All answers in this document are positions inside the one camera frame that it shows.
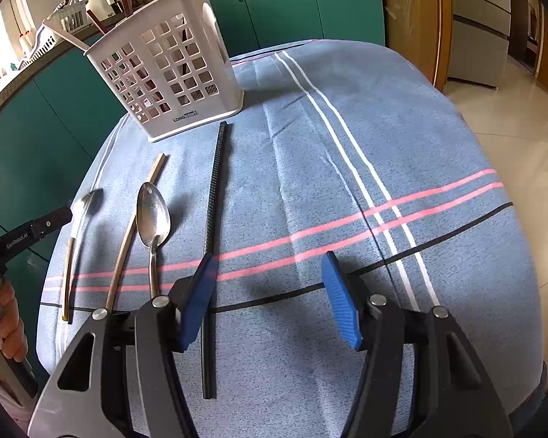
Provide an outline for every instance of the tablecloth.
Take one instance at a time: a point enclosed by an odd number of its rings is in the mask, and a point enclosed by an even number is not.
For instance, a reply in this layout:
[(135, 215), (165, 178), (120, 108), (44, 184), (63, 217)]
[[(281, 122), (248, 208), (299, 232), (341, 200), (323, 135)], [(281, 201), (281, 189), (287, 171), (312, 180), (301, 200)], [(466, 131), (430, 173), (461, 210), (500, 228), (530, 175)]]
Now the tablecloth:
[[(541, 380), (536, 276), (503, 184), (455, 107), (401, 56), (363, 42), (294, 43), (233, 64), (246, 97), (228, 119), (225, 148), (216, 400), (202, 398), (199, 338), (176, 355), (200, 436), (340, 435), (365, 353), (340, 338), (325, 290), (313, 286), (327, 250), (346, 271), (373, 264), (365, 281), (406, 308), (446, 306), (506, 411), (518, 407)], [(157, 185), (173, 225), (159, 251), (163, 291), (194, 272), (218, 125), (151, 144), (126, 115), (110, 134), (77, 192), (100, 187), (103, 196), (80, 230), (72, 324), (60, 310), (70, 226), (48, 269), (37, 342), (48, 371), (104, 306), (136, 194), (160, 152), (168, 161)], [(136, 238), (115, 309), (147, 301), (146, 266)], [(406, 348), (394, 431), (407, 425), (412, 370)]]

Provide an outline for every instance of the granite countertop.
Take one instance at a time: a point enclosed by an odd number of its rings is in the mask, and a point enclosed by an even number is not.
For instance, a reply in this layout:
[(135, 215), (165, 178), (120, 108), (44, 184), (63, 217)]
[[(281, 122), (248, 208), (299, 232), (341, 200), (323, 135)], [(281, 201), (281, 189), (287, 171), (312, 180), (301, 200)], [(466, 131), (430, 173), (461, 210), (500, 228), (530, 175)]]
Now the granite countertop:
[[(107, 18), (102, 21), (104, 26), (115, 26), (121, 20), (124, 19), (124, 14), (117, 14), (110, 18)], [(90, 24), (85, 28), (82, 28), (77, 33), (74, 33), (74, 36), (85, 41), (92, 36), (95, 36), (98, 33), (98, 29), (95, 25)], [(6, 103), (20, 90), (22, 89), (29, 81), (46, 68), (51, 62), (65, 54), (70, 49), (74, 48), (70, 42), (60, 39), (59, 42), (47, 53), (42, 55), (32, 64), (25, 67), (21, 72), (13, 78), (4, 89), (0, 91), (0, 110), (6, 105)]]

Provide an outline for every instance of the metal spoon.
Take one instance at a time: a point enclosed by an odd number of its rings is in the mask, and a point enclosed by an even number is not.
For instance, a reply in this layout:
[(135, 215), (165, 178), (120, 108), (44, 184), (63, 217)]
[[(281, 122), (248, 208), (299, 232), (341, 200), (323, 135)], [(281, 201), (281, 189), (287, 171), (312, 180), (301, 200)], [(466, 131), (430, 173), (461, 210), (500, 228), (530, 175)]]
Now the metal spoon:
[(160, 294), (156, 276), (156, 249), (162, 245), (171, 231), (171, 216), (162, 194), (151, 182), (145, 182), (138, 192), (136, 225), (142, 243), (150, 249), (150, 297), (155, 298)]
[(69, 295), (71, 293), (71, 264), (73, 262), (73, 250), (75, 248), (75, 242), (79, 235), (79, 228), (86, 210), (89, 208), (94, 195), (100, 192), (101, 189), (95, 189), (83, 196), (79, 201), (71, 206), (71, 212), (73, 213), (73, 221), (71, 224), (71, 234), (67, 240), (67, 253), (65, 255), (65, 266), (63, 269), (63, 279), (65, 280), (65, 293), (63, 296), (63, 321), (69, 322)]

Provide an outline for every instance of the blue gripper pad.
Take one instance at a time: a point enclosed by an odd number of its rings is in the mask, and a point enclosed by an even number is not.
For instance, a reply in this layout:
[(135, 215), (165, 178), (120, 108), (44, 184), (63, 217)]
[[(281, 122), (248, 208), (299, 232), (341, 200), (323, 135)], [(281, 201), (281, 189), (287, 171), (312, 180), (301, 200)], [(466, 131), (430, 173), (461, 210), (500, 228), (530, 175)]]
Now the blue gripper pad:
[(205, 317), (217, 281), (218, 262), (215, 255), (206, 254), (195, 276), (198, 277), (189, 295), (187, 306), (180, 317), (179, 345), (183, 351), (197, 339), (197, 334)]
[(353, 349), (359, 350), (364, 339), (359, 331), (359, 315), (345, 286), (337, 258), (331, 251), (323, 255), (321, 276), (327, 289), (329, 301), (331, 301), (331, 308), (341, 337)]

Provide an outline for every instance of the textured black chopstick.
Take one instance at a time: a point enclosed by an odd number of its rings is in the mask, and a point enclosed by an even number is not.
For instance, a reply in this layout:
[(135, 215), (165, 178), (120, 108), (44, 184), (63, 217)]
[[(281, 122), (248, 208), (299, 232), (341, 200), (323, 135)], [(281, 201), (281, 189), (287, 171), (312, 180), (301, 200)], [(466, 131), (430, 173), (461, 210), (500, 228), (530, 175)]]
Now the textured black chopstick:
[[(205, 227), (205, 253), (214, 253), (215, 224), (217, 216), (217, 202), (220, 191), (221, 165), (223, 160), (223, 146), (227, 134), (227, 122), (219, 124), (209, 201), (207, 205), (207, 225)], [(215, 364), (215, 314), (211, 313), (215, 307), (215, 292), (209, 302), (209, 308), (201, 325), (201, 378), (203, 384), (203, 398), (206, 400), (217, 398), (216, 391), (216, 364)]]

